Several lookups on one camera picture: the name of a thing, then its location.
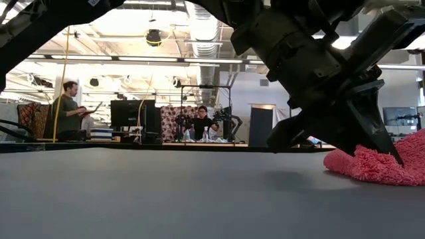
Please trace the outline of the black monitor back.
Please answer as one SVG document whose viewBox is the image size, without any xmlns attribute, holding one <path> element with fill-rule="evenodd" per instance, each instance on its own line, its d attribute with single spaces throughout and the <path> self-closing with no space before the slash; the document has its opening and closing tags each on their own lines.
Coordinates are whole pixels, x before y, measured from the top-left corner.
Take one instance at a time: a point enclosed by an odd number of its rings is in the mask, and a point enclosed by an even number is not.
<svg viewBox="0 0 425 239">
<path fill-rule="evenodd" d="M 110 102 L 111 126 L 140 126 L 145 131 L 155 131 L 155 100 L 112 100 Z"/>
</svg>

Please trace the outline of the red circle patterned cloth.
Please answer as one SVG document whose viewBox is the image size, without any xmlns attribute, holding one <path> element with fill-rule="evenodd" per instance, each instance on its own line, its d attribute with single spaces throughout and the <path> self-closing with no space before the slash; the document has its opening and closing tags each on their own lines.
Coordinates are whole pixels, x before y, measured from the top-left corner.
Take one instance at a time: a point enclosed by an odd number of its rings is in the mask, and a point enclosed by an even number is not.
<svg viewBox="0 0 425 239">
<path fill-rule="evenodd" d="M 161 135 L 163 141 L 175 141 L 177 139 L 178 123 L 177 118 L 180 114 L 193 118 L 197 116 L 197 106 L 162 106 L 161 115 Z"/>
</svg>

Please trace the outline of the patterned fabric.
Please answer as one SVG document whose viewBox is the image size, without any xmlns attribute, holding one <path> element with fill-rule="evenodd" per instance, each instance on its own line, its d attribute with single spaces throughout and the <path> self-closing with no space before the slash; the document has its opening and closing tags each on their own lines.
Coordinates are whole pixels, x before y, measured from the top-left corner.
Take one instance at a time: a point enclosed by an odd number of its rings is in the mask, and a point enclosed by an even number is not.
<svg viewBox="0 0 425 239">
<path fill-rule="evenodd" d="M 50 105 L 37 102 L 17 106 L 18 122 L 33 131 L 37 139 L 44 137 L 50 116 Z"/>
</svg>

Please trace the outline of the stacked white boxes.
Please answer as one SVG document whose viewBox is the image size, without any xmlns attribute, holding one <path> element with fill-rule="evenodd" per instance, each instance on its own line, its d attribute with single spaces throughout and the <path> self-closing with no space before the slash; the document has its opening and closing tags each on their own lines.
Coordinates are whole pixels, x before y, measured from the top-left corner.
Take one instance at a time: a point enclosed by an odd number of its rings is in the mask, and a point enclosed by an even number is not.
<svg viewBox="0 0 425 239">
<path fill-rule="evenodd" d="M 90 129 L 90 139 L 111 140 L 113 129 L 109 128 L 92 128 Z"/>
</svg>

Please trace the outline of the blue-grey table mat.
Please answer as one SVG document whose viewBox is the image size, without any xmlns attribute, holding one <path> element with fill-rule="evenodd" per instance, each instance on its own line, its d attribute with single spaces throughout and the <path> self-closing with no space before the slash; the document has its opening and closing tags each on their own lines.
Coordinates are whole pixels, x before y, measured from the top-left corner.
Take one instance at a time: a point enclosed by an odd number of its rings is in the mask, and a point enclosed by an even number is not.
<svg viewBox="0 0 425 239">
<path fill-rule="evenodd" d="M 0 239 L 425 239 L 425 187 L 329 173 L 321 153 L 0 155 Z"/>
</svg>

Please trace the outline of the black ceiling dome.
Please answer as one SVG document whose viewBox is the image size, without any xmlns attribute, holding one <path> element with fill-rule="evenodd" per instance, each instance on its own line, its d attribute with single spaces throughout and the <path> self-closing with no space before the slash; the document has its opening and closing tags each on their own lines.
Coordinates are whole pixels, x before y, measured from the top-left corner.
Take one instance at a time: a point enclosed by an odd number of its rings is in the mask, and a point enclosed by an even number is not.
<svg viewBox="0 0 425 239">
<path fill-rule="evenodd" d="M 145 41 L 149 46 L 157 47 L 161 45 L 161 36 L 159 29 L 149 29 Z"/>
</svg>

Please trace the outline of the open laptop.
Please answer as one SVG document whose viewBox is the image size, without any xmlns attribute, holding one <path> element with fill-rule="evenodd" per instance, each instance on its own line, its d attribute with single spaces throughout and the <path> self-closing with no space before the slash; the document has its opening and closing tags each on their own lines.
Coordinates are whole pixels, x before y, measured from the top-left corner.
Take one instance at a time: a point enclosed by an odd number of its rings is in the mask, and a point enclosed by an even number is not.
<svg viewBox="0 0 425 239">
<path fill-rule="evenodd" d="M 84 111 L 80 112 L 79 116 L 82 117 L 82 118 L 86 117 L 87 115 L 90 115 L 90 114 L 96 112 L 101 105 L 102 105 L 102 102 L 100 102 L 93 110 L 87 110 L 84 106 L 81 106 L 80 108 L 84 109 Z"/>
</svg>

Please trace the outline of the black metal rack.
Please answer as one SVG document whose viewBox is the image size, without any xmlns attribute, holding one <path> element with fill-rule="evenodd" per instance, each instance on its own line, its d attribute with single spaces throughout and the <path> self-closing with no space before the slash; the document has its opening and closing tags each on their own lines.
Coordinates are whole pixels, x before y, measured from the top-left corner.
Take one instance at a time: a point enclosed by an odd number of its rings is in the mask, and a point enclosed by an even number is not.
<svg viewBox="0 0 425 239">
<path fill-rule="evenodd" d="M 232 111 L 231 87 L 212 84 L 182 84 L 180 86 L 180 107 L 206 106 L 214 109 L 228 108 Z"/>
</svg>

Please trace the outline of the person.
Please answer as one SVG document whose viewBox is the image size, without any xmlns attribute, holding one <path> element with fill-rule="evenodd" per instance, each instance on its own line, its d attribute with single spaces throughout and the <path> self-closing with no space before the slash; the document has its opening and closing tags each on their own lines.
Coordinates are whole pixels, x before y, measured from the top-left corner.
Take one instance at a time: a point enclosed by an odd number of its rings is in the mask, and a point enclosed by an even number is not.
<svg viewBox="0 0 425 239">
<path fill-rule="evenodd" d="M 86 109 L 79 107 L 74 101 L 78 93 L 78 83 L 66 81 L 63 85 L 64 92 L 54 101 L 52 120 L 56 124 L 55 138 L 60 141 L 72 139 L 81 130 L 81 117 Z"/>
<path fill-rule="evenodd" d="M 207 133 L 209 129 L 213 131 L 218 131 L 219 126 L 217 122 L 214 122 L 212 119 L 208 118 L 208 110 L 205 106 L 198 107 L 197 117 L 193 118 L 193 127 L 195 130 L 195 140 L 199 141 L 203 138 L 203 133 L 205 128 L 207 129 Z"/>
</svg>

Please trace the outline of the black computer monitor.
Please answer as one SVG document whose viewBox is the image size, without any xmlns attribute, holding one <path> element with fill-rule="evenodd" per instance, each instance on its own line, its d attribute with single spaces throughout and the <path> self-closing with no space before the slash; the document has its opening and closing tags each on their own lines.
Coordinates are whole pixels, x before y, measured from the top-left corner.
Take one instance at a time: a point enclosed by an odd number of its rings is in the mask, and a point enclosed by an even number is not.
<svg viewBox="0 0 425 239">
<path fill-rule="evenodd" d="M 387 107 L 382 109 L 386 126 L 416 126 L 416 108 Z"/>
</svg>

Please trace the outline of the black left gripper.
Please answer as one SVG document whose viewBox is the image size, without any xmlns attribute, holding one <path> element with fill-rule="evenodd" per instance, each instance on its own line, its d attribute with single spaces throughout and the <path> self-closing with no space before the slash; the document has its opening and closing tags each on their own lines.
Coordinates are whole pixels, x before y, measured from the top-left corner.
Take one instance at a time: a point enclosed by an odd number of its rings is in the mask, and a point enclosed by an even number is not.
<svg viewBox="0 0 425 239">
<path fill-rule="evenodd" d="M 267 139 L 272 149 L 287 149 L 312 136 L 353 155 L 362 145 L 398 154 L 377 104 L 381 70 L 376 16 L 346 50 L 332 44 L 337 25 L 358 9 L 232 9 L 231 36 L 237 54 L 251 48 L 268 67 L 268 79 L 289 93 L 289 105 L 302 111 L 279 121 Z"/>
</svg>

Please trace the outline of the dark blue panel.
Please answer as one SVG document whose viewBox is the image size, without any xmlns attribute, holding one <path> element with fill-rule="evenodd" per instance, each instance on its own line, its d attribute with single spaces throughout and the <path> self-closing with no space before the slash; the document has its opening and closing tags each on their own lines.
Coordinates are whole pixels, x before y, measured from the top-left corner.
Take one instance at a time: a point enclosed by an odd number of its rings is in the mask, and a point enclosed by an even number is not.
<svg viewBox="0 0 425 239">
<path fill-rule="evenodd" d="M 273 111 L 262 108 L 251 108 L 249 146 L 267 147 L 267 139 L 272 131 Z"/>
</svg>

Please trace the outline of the silver ventilation duct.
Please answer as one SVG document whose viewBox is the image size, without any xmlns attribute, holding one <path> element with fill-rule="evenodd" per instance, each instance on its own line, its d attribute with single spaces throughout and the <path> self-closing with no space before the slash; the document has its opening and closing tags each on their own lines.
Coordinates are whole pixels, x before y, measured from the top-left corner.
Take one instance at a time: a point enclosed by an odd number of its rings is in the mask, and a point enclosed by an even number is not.
<svg viewBox="0 0 425 239">
<path fill-rule="evenodd" d="M 217 58 L 219 22 L 200 5 L 185 1 L 189 14 L 190 36 L 193 56 L 195 58 Z M 215 66 L 200 66 L 197 74 L 199 85 L 214 84 Z M 215 89 L 200 89 L 202 104 L 211 106 L 215 103 Z"/>
</svg>

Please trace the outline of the pink terry towel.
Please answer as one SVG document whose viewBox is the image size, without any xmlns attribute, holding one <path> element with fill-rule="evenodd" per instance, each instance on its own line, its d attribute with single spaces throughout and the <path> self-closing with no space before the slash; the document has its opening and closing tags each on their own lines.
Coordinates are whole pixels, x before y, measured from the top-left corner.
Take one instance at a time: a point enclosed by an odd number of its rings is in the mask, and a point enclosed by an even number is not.
<svg viewBox="0 0 425 239">
<path fill-rule="evenodd" d="M 394 146 L 403 164 L 389 154 L 358 146 L 350 156 L 336 149 L 325 156 L 329 171 L 358 181 L 400 186 L 425 186 L 425 129 L 407 135 Z"/>
</svg>

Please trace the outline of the long ceiling light strip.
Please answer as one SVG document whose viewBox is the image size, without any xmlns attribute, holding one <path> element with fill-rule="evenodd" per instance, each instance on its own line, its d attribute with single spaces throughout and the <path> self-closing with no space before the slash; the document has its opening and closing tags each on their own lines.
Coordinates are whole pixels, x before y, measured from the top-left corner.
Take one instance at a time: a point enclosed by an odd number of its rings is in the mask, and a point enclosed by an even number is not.
<svg viewBox="0 0 425 239">
<path fill-rule="evenodd" d="M 182 58 L 182 57 L 153 57 L 153 56 L 100 56 L 100 55 L 59 55 L 31 54 L 25 61 L 29 62 L 67 62 L 87 64 L 139 64 L 142 62 L 158 64 L 247 64 L 264 65 L 261 60 L 237 58 Z"/>
</svg>

